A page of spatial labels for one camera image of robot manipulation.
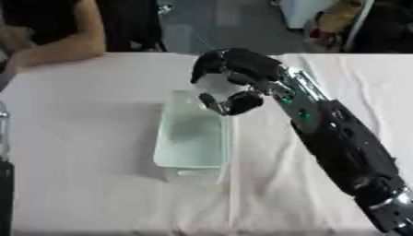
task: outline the metal robotic forearm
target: metal robotic forearm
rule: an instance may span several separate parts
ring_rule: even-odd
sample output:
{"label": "metal robotic forearm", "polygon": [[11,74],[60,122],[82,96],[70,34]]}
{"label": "metal robotic forearm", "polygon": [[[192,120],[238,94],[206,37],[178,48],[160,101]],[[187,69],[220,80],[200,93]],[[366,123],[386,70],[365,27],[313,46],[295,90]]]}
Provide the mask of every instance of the metal robotic forearm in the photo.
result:
{"label": "metal robotic forearm", "polygon": [[11,235],[14,193],[14,166],[8,159],[8,122],[6,106],[0,101],[0,235]]}
{"label": "metal robotic forearm", "polygon": [[378,230],[413,235],[413,194],[400,178],[395,160],[351,111],[330,100],[308,74],[244,49],[202,55],[191,82],[208,73],[226,74],[229,82],[249,87],[222,102],[201,94],[209,109],[221,115],[241,114],[263,105],[263,96],[272,96],[323,170],[354,197]]}

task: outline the human arm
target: human arm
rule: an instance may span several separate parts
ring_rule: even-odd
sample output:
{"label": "human arm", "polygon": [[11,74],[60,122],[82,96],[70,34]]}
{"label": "human arm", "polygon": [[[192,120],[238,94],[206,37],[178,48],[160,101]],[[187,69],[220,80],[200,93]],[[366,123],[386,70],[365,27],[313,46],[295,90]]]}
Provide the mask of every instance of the human arm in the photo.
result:
{"label": "human arm", "polygon": [[96,0],[79,0],[75,5],[78,32],[59,41],[14,53],[10,66],[15,71],[35,65],[77,61],[105,52],[105,36]]}

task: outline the green led light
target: green led light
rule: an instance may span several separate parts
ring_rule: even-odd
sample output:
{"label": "green led light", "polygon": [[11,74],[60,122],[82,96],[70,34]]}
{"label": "green led light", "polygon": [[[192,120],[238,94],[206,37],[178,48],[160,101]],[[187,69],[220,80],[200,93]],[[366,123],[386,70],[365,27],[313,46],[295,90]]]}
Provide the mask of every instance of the green led light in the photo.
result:
{"label": "green led light", "polygon": [[284,103],[286,103],[286,104],[291,103],[291,99],[288,99],[288,98],[283,98],[282,101],[284,101]]}
{"label": "green led light", "polygon": [[311,115],[309,113],[305,112],[305,111],[300,111],[299,116],[301,117],[301,119],[307,120],[307,119],[310,118]]}

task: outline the plastic container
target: plastic container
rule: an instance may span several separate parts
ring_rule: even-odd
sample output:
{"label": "plastic container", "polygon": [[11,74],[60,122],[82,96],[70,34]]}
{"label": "plastic container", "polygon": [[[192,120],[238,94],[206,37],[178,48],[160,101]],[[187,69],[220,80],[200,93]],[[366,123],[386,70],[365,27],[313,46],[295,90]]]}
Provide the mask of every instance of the plastic container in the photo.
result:
{"label": "plastic container", "polygon": [[206,109],[190,91],[176,90],[164,106],[154,162],[167,178],[216,183],[230,158],[231,118]]}

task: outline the black shirt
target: black shirt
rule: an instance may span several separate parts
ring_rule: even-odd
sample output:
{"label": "black shirt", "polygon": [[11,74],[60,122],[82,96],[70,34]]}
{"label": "black shirt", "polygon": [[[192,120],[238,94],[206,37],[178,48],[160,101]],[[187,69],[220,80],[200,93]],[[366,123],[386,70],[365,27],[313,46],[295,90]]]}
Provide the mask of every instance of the black shirt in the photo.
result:
{"label": "black shirt", "polygon": [[[0,0],[7,25],[33,32],[38,44],[58,41],[77,32],[79,0]],[[130,51],[130,41],[142,44],[161,37],[155,0],[97,0],[109,52]]]}

